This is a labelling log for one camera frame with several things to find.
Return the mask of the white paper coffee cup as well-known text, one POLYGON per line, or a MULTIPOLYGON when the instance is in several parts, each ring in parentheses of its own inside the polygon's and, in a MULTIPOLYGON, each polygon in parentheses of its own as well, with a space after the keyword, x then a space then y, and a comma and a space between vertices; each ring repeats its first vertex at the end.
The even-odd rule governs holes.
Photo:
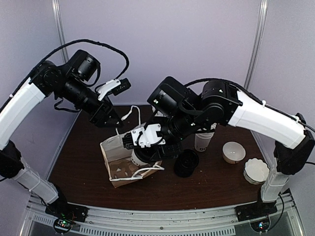
POLYGON ((150 165, 152 165, 151 163, 145 163, 145 162, 143 162, 142 160, 140 160, 140 159, 138 158, 138 156, 136 155, 134 149, 132 150, 132 153, 131 153, 130 158, 131 158, 132 163, 133 163, 134 165, 138 166, 138 167, 143 167, 143 166, 150 166, 150 165))

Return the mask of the cardboard cup carrier tray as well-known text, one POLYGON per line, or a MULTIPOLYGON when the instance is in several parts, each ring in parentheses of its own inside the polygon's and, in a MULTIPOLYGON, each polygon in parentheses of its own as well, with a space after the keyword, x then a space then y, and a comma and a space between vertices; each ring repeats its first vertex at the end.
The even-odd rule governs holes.
POLYGON ((114 179, 131 177, 136 170, 133 163, 125 159, 110 162, 109 167, 111 177, 114 179))

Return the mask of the brown paper bag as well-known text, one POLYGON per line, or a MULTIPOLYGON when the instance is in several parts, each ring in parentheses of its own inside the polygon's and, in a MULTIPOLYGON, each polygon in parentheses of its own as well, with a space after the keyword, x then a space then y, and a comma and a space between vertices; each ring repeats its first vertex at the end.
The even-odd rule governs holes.
POLYGON ((109 175, 109 181, 118 188, 142 180, 158 171, 163 171, 162 161, 153 164, 137 165, 133 161, 133 151, 123 147, 123 136, 116 130, 116 135, 100 143, 104 164, 109 175))

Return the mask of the black cup lid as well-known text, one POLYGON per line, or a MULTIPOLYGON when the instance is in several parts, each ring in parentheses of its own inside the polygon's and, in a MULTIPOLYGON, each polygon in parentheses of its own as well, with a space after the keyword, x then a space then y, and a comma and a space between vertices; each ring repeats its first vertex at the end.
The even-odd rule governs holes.
POLYGON ((137 158, 144 163, 160 161, 160 156, 155 147, 139 148, 135 150, 137 158))

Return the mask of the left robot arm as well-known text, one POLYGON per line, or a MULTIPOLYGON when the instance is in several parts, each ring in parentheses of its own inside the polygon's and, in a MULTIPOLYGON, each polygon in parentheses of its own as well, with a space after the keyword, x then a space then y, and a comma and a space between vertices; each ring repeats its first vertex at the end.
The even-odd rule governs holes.
POLYGON ((26 77, 0 110, 0 174, 13 179, 36 194, 59 218, 67 218, 72 206, 55 184, 42 178, 22 157, 12 141, 13 134, 50 96, 58 103, 68 101, 74 112, 85 112, 93 125, 121 127, 123 122, 110 100, 130 88, 128 79, 115 78, 103 85, 90 83, 100 77, 100 62, 84 50, 78 50, 62 65, 43 60, 26 77))

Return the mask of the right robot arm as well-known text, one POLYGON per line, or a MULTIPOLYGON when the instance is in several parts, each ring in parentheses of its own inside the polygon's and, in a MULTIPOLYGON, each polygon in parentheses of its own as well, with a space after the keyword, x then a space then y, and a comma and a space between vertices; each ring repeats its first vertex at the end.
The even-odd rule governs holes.
POLYGON ((252 206, 257 217, 271 209, 289 177, 304 167, 315 147, 301 114, 288 115, 272 108, 232 81, 205 78, 202 92, 196 94, 189 85, 169 76, 152 92, 148 103, 167 118, 161 126, 167 142, 208 133, 212 124, 241 127, 274 139, 276 165, 252 206))

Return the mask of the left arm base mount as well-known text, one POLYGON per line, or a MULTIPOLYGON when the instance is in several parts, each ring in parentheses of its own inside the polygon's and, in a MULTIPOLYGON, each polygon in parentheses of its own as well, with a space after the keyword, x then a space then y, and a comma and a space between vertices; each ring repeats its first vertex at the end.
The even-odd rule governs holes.
POLYGON ((48 204, 44 201, 45 213, 56 217, 53 222, 53 229, 56 233, 64 235, 72 229, 80 226, 79 223, 85 223, 88 215, 88 208, 69 203, 48 204))

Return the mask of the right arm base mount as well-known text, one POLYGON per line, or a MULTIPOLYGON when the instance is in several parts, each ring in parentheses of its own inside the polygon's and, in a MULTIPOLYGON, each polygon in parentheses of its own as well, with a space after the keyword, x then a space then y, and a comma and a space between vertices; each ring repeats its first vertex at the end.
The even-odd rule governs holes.
POLYGON ((278 211, 276 202, 254 202, 235 207, 238 222, 250 221, 251 229, 256 233, 267 232, 271 228, 269 215, 278 211))

